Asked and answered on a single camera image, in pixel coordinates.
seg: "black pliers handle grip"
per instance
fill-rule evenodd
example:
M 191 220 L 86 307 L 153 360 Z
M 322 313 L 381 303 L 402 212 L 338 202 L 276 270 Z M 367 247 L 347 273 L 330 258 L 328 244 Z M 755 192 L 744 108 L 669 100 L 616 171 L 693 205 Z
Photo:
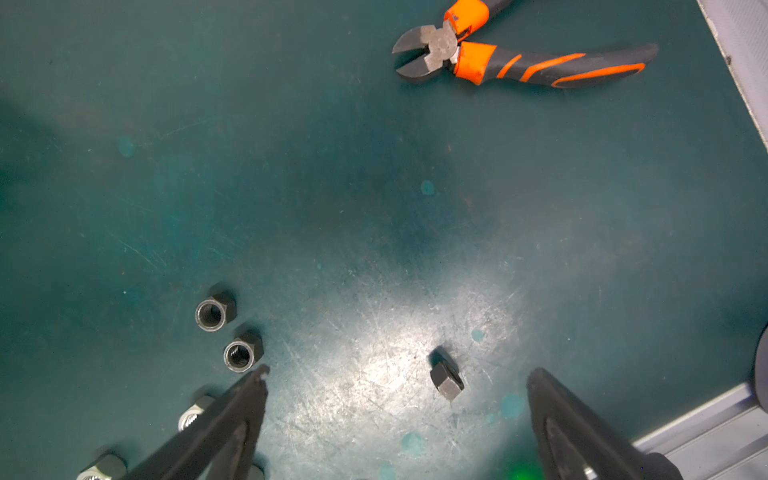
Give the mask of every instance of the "black pliers handle grip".
M 550 55 L 464 41 L 453 73 L 480 85 L 492 78 L 556 88 L 583 88 L 639 73 L 659 52 L 655 44 L 608 53 Z

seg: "green light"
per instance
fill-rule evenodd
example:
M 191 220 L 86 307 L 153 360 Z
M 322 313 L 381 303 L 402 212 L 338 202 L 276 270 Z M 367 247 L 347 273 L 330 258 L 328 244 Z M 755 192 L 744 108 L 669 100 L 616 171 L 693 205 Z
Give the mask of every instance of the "green light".
M 515 465 L 507 472 L 507 480 L 545 480 L 538 465 Z

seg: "orange pliers handle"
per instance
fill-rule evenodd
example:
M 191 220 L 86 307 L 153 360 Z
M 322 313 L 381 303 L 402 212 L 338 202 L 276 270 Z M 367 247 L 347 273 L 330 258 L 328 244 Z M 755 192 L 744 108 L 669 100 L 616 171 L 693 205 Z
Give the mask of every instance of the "orange pliers handle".
M 462 41 L 512 3 L 512 0 L 458 0 L 445 12 L 443 20 L 451 22 L 456 39 Z

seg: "nut threaded hole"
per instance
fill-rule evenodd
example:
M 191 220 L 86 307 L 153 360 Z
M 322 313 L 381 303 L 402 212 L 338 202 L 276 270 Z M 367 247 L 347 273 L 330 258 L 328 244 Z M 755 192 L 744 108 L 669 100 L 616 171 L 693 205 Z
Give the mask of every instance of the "nut threaded hole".
M 185 429 L 186 427 L 191 425 L 192 422 L 194 422 L 196 419 L 197 419 L 197 413 L 191 413 L 191 414 L 187 415 L 186 417 L 184 417 L 184 422 L 182 422 L 182 424 L 181 424 L 182 427 L 181 428 Z
M 218 306 L 208 303 L 200 309 L 200 323 L 208 328 L 214 328 L 221 323 L 221 309 Z
M 227 361 L 236 369 L 242 369 L 250 362 L 250 352 L 245 346 L 232 345 L 227 350 Z

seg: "silver hex nut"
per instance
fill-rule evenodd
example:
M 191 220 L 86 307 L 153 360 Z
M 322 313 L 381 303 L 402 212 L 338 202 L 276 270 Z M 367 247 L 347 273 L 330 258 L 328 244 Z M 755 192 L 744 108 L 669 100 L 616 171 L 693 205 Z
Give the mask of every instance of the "silver hex nut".
M 207 409 L 211 403 L 214 402 L 214 398 L 212 396 L 203 395 L 199 399 L 197 399 L 190 408 L 187 409 L 186 412 L 182 413 L 179 417 L 179 432 L 184 430 L 186 427 L 188 427 L 192 422 L 195 421 L 195 419 L 205 412 L 205 409 Z
M 441 360 L 432 368 L 429 373 L 432 377 L 432 383 L 435 384 L 437 391 L 452 402 L 464 389 L 464 382 L 458 377 L 458 373 L 448 362 Z
M 237 304 L 228 293 L 217 293 L 200 302 L 194 312 L 197 325 L 206 332 L 215 332 L 237 316 Z
M 80 472 L 77 480 L 118 480 L 125 475 L 125 472 L 127 472 L 125 462 L 116 455 L 108 453 Z

